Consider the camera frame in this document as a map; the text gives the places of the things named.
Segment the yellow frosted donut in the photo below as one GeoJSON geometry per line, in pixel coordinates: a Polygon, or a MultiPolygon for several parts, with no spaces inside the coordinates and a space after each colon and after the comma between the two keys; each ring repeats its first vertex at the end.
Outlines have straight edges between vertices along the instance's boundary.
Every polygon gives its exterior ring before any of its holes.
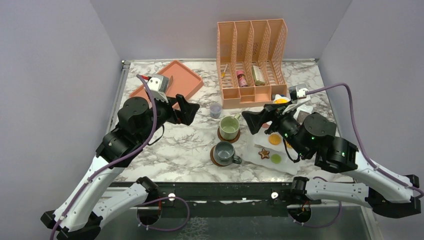
{"type": "Polygon", "coordinates": [[[279,98],[279,99],[275,99],[273,101],[274,104],[285,104],[285,103],[288,103],[288,102],[290,102],[290,100],[287,100],[285,98],[279,98]]]}

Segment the light green ceramic mug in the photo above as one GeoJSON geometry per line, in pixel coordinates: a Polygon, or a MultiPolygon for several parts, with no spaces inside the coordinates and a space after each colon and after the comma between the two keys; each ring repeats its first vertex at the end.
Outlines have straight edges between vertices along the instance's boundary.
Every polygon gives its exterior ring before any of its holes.
{"type": "Polygon", "coordinates": [[[219,123],[219,134],[224,140],[231,141],[237,137],[240,131],[241,114],[225,116],[219,123]]]}

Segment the brown star cookie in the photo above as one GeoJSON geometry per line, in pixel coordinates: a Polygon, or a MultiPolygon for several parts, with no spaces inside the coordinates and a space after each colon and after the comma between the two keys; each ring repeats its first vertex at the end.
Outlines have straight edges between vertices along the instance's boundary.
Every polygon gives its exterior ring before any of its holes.
{"type": "Polygon", "coordinates": [[[260,159],[269,159],[270,158],[270,151],[266,150],[265,148],[262,148],[261,151],[258,152],[260,159]]]}

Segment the green macaron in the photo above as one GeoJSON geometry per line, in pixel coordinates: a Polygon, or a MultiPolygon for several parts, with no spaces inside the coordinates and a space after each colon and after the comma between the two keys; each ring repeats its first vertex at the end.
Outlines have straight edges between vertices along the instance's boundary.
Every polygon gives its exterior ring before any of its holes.
{"type": "Polygon", "coordinates": [[[271,162],[272,162],[272,163],[274,163],[274,164],[279,164],[279,163],[282,161],[282,157],[281,157],[279,154],[273,154],[273,155],[270,157],[270,160],[271,160],[271,162]]]}

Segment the dark blue-green ceramic mug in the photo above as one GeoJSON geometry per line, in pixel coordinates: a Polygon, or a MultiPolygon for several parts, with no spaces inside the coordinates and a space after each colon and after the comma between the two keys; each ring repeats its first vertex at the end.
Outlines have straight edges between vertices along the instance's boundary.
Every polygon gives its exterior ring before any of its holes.
{"type": "Polygon", "coordinates": [[[216,145],[216,150],[219,152],[219,156],[228,159],[231,164],[240,165],[243,162],[243,159],[236,154],[235,147],[230,142],[221,141],[216,145]]]}

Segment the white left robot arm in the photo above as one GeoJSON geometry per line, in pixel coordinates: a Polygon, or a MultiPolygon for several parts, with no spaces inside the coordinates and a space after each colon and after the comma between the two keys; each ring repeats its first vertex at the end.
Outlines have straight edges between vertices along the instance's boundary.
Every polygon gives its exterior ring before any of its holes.
{"type": "Polygon", "coordinates": [[[131,97],[118,111],[118,124],[107,133],[86,174],[68,199],[57,209],[41,216],[57,240],[93,240],[101,229],[123,211],[136,205],[161,202],[158,186],[140,177],[124,193],[101,203],[100,198],[114,179],[151,142],[165,123],[189,126],[200,105],[188,102],[181,94],[166,101],[131,97]]]}

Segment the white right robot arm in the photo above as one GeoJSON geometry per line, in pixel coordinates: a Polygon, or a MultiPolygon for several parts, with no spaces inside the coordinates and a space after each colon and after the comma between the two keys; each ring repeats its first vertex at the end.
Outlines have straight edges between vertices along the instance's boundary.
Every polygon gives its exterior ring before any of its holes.
{"type": "Polygon", "coordinates": [[[294,115],[304,103],[297,99],[287,103],[266,104],[262,111],[245,110],[241,113],[251,134],[263,130],[278,133],[285,145],[297,153],[298,160],[314,159],[323,171],[342,174],[356,183],[325,182],[307,177],[295,177],[288,190],[288,204],[306,204],[317,200],[353,203],[380,216],[399,219],[421,213],[421,198],[416,175],[399,175],[378,165],[366,156],[361,147],[336,136],[336,125],[314,112],[298,122],[294,115]]]}

